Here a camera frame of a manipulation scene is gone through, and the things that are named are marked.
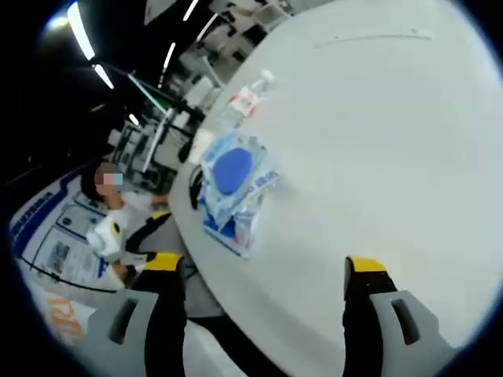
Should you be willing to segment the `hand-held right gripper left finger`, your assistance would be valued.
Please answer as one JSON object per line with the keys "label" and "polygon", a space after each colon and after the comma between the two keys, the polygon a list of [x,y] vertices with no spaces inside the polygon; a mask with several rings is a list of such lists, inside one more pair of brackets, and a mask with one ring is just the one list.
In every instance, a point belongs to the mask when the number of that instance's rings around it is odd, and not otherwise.
{"label": "hand-held right gripper left finger", "polygon": [[183,258],[159,253],[90,316],[75,353],[93,376],[183,376]]}

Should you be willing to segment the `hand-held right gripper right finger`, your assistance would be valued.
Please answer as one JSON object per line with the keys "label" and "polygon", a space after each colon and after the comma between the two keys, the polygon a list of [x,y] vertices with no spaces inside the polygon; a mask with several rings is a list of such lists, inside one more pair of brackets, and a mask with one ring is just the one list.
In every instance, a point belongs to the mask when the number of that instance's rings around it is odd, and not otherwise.
{"label": "hand-held right gripper right finger", "polygon": [[456,356],[437,316],[380,262],[345,259],[344,376],[436,376]]}

